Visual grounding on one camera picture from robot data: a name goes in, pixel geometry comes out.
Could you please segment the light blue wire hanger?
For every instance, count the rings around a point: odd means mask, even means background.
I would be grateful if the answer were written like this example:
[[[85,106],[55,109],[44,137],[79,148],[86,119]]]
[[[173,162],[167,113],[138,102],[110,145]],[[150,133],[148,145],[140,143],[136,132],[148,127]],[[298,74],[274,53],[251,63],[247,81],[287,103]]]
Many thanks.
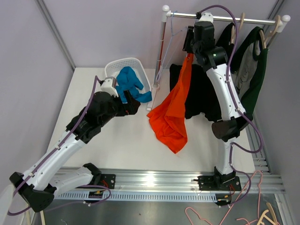
[[[153,83],[154,86],[158,86],[159,81],[162,76],[162,73],[163,73],[163,70],[169,66],[173,55],[177,51],[179,44],[177,44],[176,48],[173,50],[170,57],[168,58],[168,61],[165,63],[166,57],[168,56],[168,52],[169,52],[170,46],[172,45],[174,37],[179,34],[181,35],[181,34],[183,34],[183,32],[187,31],[187,26],[183,27],[181,30],[178,30],[176,32],[173,31],[173,19],[175,17],[179,17],[176,15],[177,13],[178,13],[177,11],[172,12],[171,10],[163,13],[163,19],[162,19],[162,23],[161,23],[161,33],[160,33],[160,46],[159,46],[159,51],[158,51],[158,56],[157,56],[157,64],[156,64],[155,77],[154,77],[154,83]],[[170,18],[170,24],[171,24],[170,25],[170,38],[169,38],[167,47],[164,48],[166,24],[167,24],[168,18]]]

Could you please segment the beige wooden hanger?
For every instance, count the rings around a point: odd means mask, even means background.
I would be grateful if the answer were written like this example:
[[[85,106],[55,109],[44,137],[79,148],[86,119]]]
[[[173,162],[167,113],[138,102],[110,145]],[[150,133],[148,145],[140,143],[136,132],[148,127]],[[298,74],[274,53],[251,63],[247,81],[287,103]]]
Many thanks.
[[[235,25],[232,26],[230,44],[235,43],[235,41],[236,41],[236,31],[240,32],[240,30],[243,26],[243,23],[244,23],[244,19],[245,19],[245,13],[243,12],[240,15],[240,25],[239,25],[239,27],[237,28],[237,26],[235,26]]]
[[[277,30],[280,27],[281,23],[282,23],[281,16],[277,15],[275,17],[275,27],[273,30],[269,31],[266,35],[264,34],[263,30],[259,31],[259,35],[260,35],[261,43],[262,43],[262,49],[267,48],[268,41],[270,41],[273,38],[273,36],[277,33]]]

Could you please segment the orange t shirt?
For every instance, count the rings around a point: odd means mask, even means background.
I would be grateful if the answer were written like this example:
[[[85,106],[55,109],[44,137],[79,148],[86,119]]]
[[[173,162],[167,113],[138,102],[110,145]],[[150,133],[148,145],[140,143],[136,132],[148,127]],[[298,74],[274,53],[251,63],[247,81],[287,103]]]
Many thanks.
[[[188,96],[194,55],[188,53],[184,59],[175,87],[147,117],[156,138],[174,154],[188,142],[185,127],[185,101]]]

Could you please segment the green white raglan shirt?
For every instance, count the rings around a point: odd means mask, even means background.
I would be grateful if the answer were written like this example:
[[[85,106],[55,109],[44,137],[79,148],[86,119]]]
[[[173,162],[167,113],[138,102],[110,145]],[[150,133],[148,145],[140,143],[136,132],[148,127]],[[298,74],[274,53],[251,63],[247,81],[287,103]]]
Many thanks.
[[[234,86],[248,115],[254,112],[267,67],[268,48],[263,46],[262,34],[262,28],[253,28],[231,62]]]

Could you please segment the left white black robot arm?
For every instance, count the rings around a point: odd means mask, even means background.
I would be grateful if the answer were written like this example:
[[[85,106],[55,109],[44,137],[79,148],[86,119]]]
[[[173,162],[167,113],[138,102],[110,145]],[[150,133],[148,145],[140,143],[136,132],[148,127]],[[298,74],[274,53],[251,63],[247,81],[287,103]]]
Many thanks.
[[[135,115],[140,102],[135,100],[128,90],[124,91],[126,101],[105,91],[91,95],[88,104],[66,126],[66,130],[54,148],[47,152],[29,170],[14,172],[9,180],[29,208],[34,212],[46,209],[60,194],[74,188],[103,188],[108,185],[103,180],[102,172],[92,163],[84,164],[75,172],[56,176],[56,172],[79,149],[114,117]]]

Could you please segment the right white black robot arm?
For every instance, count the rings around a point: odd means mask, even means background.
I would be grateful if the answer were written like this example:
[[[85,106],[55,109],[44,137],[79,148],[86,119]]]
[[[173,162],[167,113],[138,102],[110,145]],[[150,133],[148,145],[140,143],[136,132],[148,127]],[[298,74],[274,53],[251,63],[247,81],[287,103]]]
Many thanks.
[[[214,26],[211,21],[199,20],[189,26],[183,50],[193,53],[202,66],[216,93],[222,119],[212,124],[218,139],[217,165],[212,176],[199,176],[200,190],[240,190],[240,180],[233,170],[233,144],[240,135],[239,124],[246,119],[246,110],[239,101],[230,75],[226,51],[215,46]]]

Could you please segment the blue t shirt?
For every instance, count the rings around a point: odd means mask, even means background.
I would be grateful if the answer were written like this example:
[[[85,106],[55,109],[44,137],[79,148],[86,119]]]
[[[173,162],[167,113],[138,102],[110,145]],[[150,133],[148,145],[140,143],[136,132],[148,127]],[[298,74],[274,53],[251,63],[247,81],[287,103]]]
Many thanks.
[[[144,85],[137,78],[136,73],[131,67],[124,67],[117,76],[118,85],[115,87],[118,95],[120,96],[123,103],[126,102],[123,91],[130,91],[133,98],[140,103],[147,103],[152,100],[151,92],[148,91],[144,94],[139,91],[144,88]]]

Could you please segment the black t shirt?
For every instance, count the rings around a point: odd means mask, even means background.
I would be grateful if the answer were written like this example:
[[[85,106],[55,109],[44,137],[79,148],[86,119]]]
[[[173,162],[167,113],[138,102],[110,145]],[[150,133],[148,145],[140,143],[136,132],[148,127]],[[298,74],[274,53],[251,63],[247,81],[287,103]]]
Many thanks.
[[[234,44],[231,43],[232,28],[234,23],[227,25],[221,33],[216,46],[225,49],[228,58],[230,57]],[[176,86],[182,65],[172,64],[169,68],[170,91]],[[221,120],[221,109],[217,95],[210,79],[200,65],[192,65],[192,74],[188,95],[185,101],[185,118],[204,113],[208,121],[216,122]]]

